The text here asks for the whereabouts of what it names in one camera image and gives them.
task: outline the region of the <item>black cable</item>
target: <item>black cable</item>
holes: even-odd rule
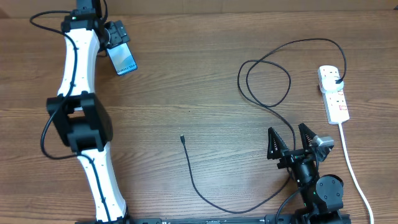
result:
[[[107,216],[107,218],[108,218],[108,221],[111,222],[111,216],[110,216],[110,214],[109,214],[108,207],[106,206],[105,198],[104,198],[104,195],[103,195],[103,192],[102,192],[102,188],[101,188],[101,184],[100,184],[100,178],[98,177],[98,173],[97,173],[97,170],[96,170],[95,165],[94,165],[94,160],[92,160],[90,157],[88,157],[88,156],[86,156],[86,155],[84,155],[84,154],[81,154],[81,153],[79,153],[79,154],[67,155],[67,156],[61,156],[61,157],[54,157],[54,156],[51,156],[50,154],[48,154],[47,151],[45,150],[45,147],[44,147],[45,136],[46,136],[46,134],[47,134],[47,131],[49,130],[49,127],[50,127],[50,125],[51,125],[51,122],[52,122],[53,119],[54,119],[54,116],[55,116],[55,115],[58,113],[58,111],[64,106],[65,102],[68,100],[69,96],[70,96],[71,93],[72,93],[73,87],[75,86],[75,77],[76,77],[76,69],[77,69],[77,61],[78,61],[78,59],[77,59],[77,50],[78,50],[78,48],[76,47],[75,42],[73,41],[73,39],[72,39],[69,35],[67,35],[66,33],[61,32],[61,31],[59,31],[59,30],[56,30],[56,29],[53,29],[53,28],[49,28],[49,27],[45,27],[45,26],[42,26],[42,25],[39,25],[39,24],[33,22],[33,20],[34,20],[35,18],[39,17],[39,16],[46,15],[46,14],[53,14],[53,13],[70,13],[70,11],[45,11],[45,12],[40,12],[40,13],[38,13],[38,14],[32,16],[32,17],[29,19],[29,22],[30,22],[33,26],[36,26],[36,27],[41,28],[41,29],[44,29],[44,30],[52,31],[52,32],[55,32],[55,33],[57,33],[57,34],[61,34],[61,35],[63,35],[64,37],[66,37],[66,38],[72,43],[73,51],[74,51],[74,54],[75,54],[75,62],[73,63],[73,73],[72,73],[72,79],[71,79],[71,81],[70,81],[70,87],[69,87],[68,93],[65,95],[65,97],[64,97],[63,100],[61,101],[59,107],[54,111],[54,113],[50,116],[49,120],[48,120],[47,123],[45,124],[44,129],[43,129],[43,132],[42,132],[42,135],[41,135],[41,138],[40,138],[40,147],[41,147],[42,153],[43,153],[47,158],[49,158],[49,159],[53,159],[53,160],[62,160],[62,159],[69,159],[69,158],[77,157],[77,156],[83,156],[83,157],[85,157],[86,159],[89,160],[91,166],[93,167],[95,179],[96,179],[97,186],[98,186],[98,192],[99,192],[99,195],[101,196],[101,202],[102,202],[103,205],[104,205],[104,208],[105,208],[105,212],[106,212],[106,216]]]
[[[272,50],[271,52],[269,52],[268,54],[266,54],[265,56],[263,56],[263,57],[260,58],[259,60],[248,60],[248,61],[244,62],[244,63],[241,65],[241,67],[240,67],[240,69],[239,69],[239,72],[238,72],[238,90],[239,90],[239,92],[243,95],[243,97],[245,97],[245,99],[247,99],[247,100],[250,101],[251,103],[254,103],[255,105],[261,106],[261,107],[263,107],[263,108],[269,110],[270,112],[272,112],[274,115],[276,115],[279,119],[281,119],[281,120],[289,127],[289,129],[291,130],[292,135],[293,135],[293,150],[296,150],[296,137],[295,137],[295,132],[294,132],[294,129],[293,129],[292,125],[291,125],[283,116],[281,116],[278,112],[276,112],[276,111],[274,111],[273,109],[271,109],[272,107],[278,106],[279,104],[281,104],[281,103],[285,100],[287,94],[289,93],[291,84],[292,84],[292,78],[290,77],[289,72],[288,72],[284,67],[278,65],[278,64],[275,63],[275,62],[264,61],[264,59],[267,58],[268,56],[272,55],[273,53],[275,53],[276,51],[278,51],[278,50],[281,49],[282,47],[285,47],[286,45],[293,44],[293,43],[296,43],[296,42],[310,41],[310,40],[325,40],[325,41],[329,41],[329,42],[335,44],[335,45],[339,48],[339,50],[340,50],[340,52],[341,52],[341,55],[343,56],[343,60],[344,60],[344,74],[343,74],[343,76],[342,76],[340,79],[336,80],[336,83],[337,83],[337,84],[341,83],[341,82],[343,81],[345,75],[346,75],[346,70],[347,70],[347,62],[346,62],[346,57],[345,57],[344,51],[343,51],[343,49],[342,49],[336,42],[334,42],[333,40],[330,40],[330,39],[325,39],[325,38],[311,38],[311,39],[294,40],[294,41],[288,42],[288,43],[283,44],[283,45],[277,47],[276,49]],[[247,88],[248,88],[248,91],[249,91],[250,95],[254,98],[254,100],[248,98],[248,97],[243,93],[242,88],[241,88],[241,85],[240,85],[240,83],[239,83],[239,78],[240,78],[240,74],[241,74],[242,68],[245,66],[245,64],[247,64],[247,63],[249,63],[249,62],[255,62],[255,63],[250,67],[250,69],[248,70],[248,72],[247,72],[247,74],[246,74],[246,86],[247,86]],[[282,70],[286,73],[286,75],[287,75],[287,77],[288,77],[288,79],[289,79],[289,85],[288,85],[288,87],[287,87],[287,90],[286,90],[285,95],[282,97],[282,99],[280,99],[277,103],[275,103],[275,104],[273,104],[273,105],[266,105],[266,104],[264,104],[263,102],[261,102],[260,100],[258,100],[258,99],[256,98],[256,96],[254,96],[254,93],[251,91],[250,86],[249,86],[249,74],[250,74],[250,71],[251,71],[256,65],[258,65],[260,62],[262,62],[262,63],[268,63],[268,64],[274,65],[274,66],[276,66],[276,67],[282,69]],[[189,168],[189,172],[190,172],[190,176],[191,176],[192,185],[193,185],[193,188],[195,189],[196,193],[197,193],[197,194],[199,195],[199,197],[201,197],[205,202],[209,203],[211,206],[213,206],[213,207],[215,207],[215,208],[218,208],[218,209],[220,209],[220,210],[222,210],[222,211],[224,211],[224,212],[228,212],[228,213],[232,213],[232,214],[240,214],[240,213],[250,212],[250,211],[256,209],[257,207],[261,206],[262,204],[266,203],[267,201],[269,201],[269,200],[270,200],[271,198],[273,198],[275,195],[277,195],[277,194],[287,185],[287,183],[289,182],[289,179],[294,179],[294,178],[293,178],[293,175],[292,175],[292,172],[291,172],[291,171],[289,170],[289,168],[288,168],[288,169],[287,169],[287,172],[289,173],[289,178],[286,180],[286,182],[283,184],[283,186],[282,186],[275,194],[271,195],[271,197],[265,199],[265,200],[264,200],[263,202],[261,202],[260,204],[256,205],[255,207],[252,207],[252,208],[250,208],[250,209],[248,209],[248,210],[246,210],[246,211],[242,211],[242,212],[233,212],[233,211],[229,211],[229,210],[223,209],[223,208],[221,208],[221,207],[219,207],[219,206],[217,206],[217,205],[211,203],[209,200],[207,200],[204,196],[202,196],[202,195],[199,193],[199,191],[198,191],[198,189],[196,188],[195,183],[194,183],[194,181],[193,181],[192,170],[191,170],[191,165],[190,165],[190,162],[189,162],[189,157],[188,157],[187,148],[185,147],[185,138],[184,138],[184,136],[181,136],[181,142],[182,142],[182,144],[183,144],[183,146],[184,146],[184,151],[185,151],[185,155],[186,155],[186,157],[187,157],[188,168]],[[314,156],[315,156],[315,161],[316,161],[316,169],[318,170],[318,168],[319,168],[319,160],[318,160],[318,156],[317,156],[317,154],[316,154],[315,152],[314,152]],[[300,189],[299,189],[296,193],[294,193],[291,197],[294,197],[298,192],[300,192]],[[290,197],[284,202],[284,204],[286,204],[289,200],[290,200]]]
[[[108,222],[112,223],[111,221],[111,215],[109,214],[109,210],[108,210],[108,206],[106,205],[106,201],[105,201],[105,197],[104,194],[102,192],[102,188],[101,188],[101,184],[100,184],[100,177],[98,176],[97,170],[95,168],[95,164],[94,164],[94,159],[91,159],[89,156],[84,155],[82,153],[77,154],[78,156],[83,156],[84,158],[88,159],[88,161],[90,162],[91,166],[93,167],[93,171],[94,171],[94,175],[95,175],[95,180],[97,182],[97,187],[98,187],[98,192],[99,192],[99,196],[101,197],[101,202],[104,205],[105,208],[105,213],[106,213],[106,217],[108,218]]]
[[[283,203],[282,205],[280,205],[278,212],[275,215],[275,224],[278,223],[278,219],[279,219],[279,215],[282,211],[282,209],[285,207],[285,205],[287,204],[287,202],[289,202],[290,200],[292,200],[298,193],[301,192],[301,190],[303,189],[303,187],[299,188],[297,191],[295,191],[291,196],[289,196]]]
[[[106,20],[108,19],[108,5],[106,3],[106,0],[104,0],[104,5],[105,5],[105,15],[102,18],[102,23],[105,24]]]
[[[282,185],[282,187],[281,187],[279,190],[277,190],[273,195],[271,195],[269,198],[263,200],[263,201],[262,201],[261,203],[259,203],[258,205],[254,206],[254,207],[252,207],[252,208],[249,208],[249,209],[247,209],[247,210],[245,210],[245,211],[234,212],[234,211],[230,211],[230,210],[221,208],[221,207],[219,207],[219,206],[217,206],[217,205],[211,203],[211,202],[210,202],[209,200],[207,200],[204,196],[202,196],[201,193],[199,193],[199,191],[198,191],[198,189],[197,189],[197,187],[196,187],[196,185],[195,185],[195,183],[194,183],[194,181],[193,181],[192,170],[191,170],[191,163],[189,162],[187,147],[185,146],[185,137],[184,137],[184,135],[181,135],[181,136],[180,136],[180,139],[181,139],[182,145],[184,146],[185,156],[187,157],[187,162],[188,162],[189,174],[190,174],[190,176],[191,176],[191,182],[192,182],[193,188],[195,189],[195,192],[199,195],[200,198],[202,198],[202,199],[203,199],[205,202],[207,202],[209,205],[211,205],[211,206],[213,206],[213,207],[215,207],[215,208],[218,208],[218,209],[220,209],[221,211],[228,212],[228,213],[232,213],[232,214],[242,214],[242,213],[246,213],[246,212],[253,211],[254,209],[260,207],[260,206],[263,205],[264,203],[266,203],[266,202],[268,202],[269,200],[271,200],[272,198],[274,198],[277,194],[279,194],[279,192],[283,190],[283,188],[287,185],[287,183],[288,183],[289,180],[290,180],[290,178],[288,178],[288,179],[285,181],[285,183]]]

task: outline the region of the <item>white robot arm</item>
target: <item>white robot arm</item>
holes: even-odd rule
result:
[[[94,88],[98,52],[115,51],[126,45],[129,37],[120,21],[103,22],[98,0],[77,0],[77,3],[78,9],[62,22],[62,31],[77,49],[75,79],[73,82],[75,48],[65,37],[67,56],[62,84],[57,97],[47,99],[47,110],[64,145],[71,147],[86,172],[96,206],[96,221],[90,223],[129,223],[126,201],[112,166],[111,119]],[[72,92],[67,96],[71,83],[74,84]],[[84,115],[68,116],[76,111],[83,111]]]

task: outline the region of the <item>wall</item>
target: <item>wall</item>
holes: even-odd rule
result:
[[[75,0],[0,0],[0,18],[72,10]],[[393,9],[398,0],[108,0],[111,15]]]

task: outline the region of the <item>black base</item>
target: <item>black base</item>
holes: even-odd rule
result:
[[[343,224],[351,224],[349,215],[342,215]],[[290,224],[292,215],[279,215],[277,224]],[[76,222],[75,224],[111,224],[110,222]],[[112,224],[275,224],[275,215],[252,218],[191,218],[191,219],[172,219],[161,220],[159,218],[130,218],[112,222]]]

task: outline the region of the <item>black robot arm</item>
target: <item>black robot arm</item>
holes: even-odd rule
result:
[[[318,136],[300,124],[303,149],[290,151],[274,128],[268,129],[268,159],[279,159],[279,169],[291,169],[305,208],[293,215],[267,215],[266,224],[349,224],[349,215],[341,215],[343,181],[336,175],[319,176],[323,162],[334,146],[330,136]]]

